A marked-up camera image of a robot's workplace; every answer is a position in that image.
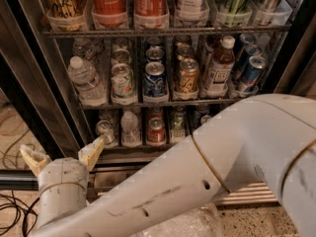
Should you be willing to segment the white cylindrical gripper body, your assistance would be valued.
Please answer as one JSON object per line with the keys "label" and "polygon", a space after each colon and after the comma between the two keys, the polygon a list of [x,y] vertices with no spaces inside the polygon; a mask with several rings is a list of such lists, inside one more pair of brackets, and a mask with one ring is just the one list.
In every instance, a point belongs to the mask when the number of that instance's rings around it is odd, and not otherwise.
{"label": "white cylindrical gripper body", "polygon": [[39,173],[39,219],[42,227],[86,206],[87,167],[74,158],[50,162]]}

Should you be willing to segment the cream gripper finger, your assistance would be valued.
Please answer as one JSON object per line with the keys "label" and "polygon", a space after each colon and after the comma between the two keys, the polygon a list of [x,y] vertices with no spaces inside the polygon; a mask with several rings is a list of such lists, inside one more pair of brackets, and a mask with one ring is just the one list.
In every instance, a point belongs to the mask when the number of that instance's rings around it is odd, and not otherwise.
{"label": "cream gripper finger", "polygon": [[37,152],[25,144],[20,146],[20,152],[24,161],[36,177],[51,162],[48,155]]}
{"label": "cream gripper finger", "polygon": [[99,136],[78,152],[79,161],[87,167],[88,171],[93,170],[104,147],[105,139],[103,136]]}

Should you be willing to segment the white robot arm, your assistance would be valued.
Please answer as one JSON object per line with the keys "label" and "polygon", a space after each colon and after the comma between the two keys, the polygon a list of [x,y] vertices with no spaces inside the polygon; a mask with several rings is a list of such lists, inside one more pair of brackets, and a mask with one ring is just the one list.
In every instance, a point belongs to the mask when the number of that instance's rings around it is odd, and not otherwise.
{"label": "white robot arm", "polygon": [[32,237],[130,237],[264,182],[301,237],[316,236],[316,101],[267,94],[239,101],[91,204],[85,167],[49,163],[39,174]]}

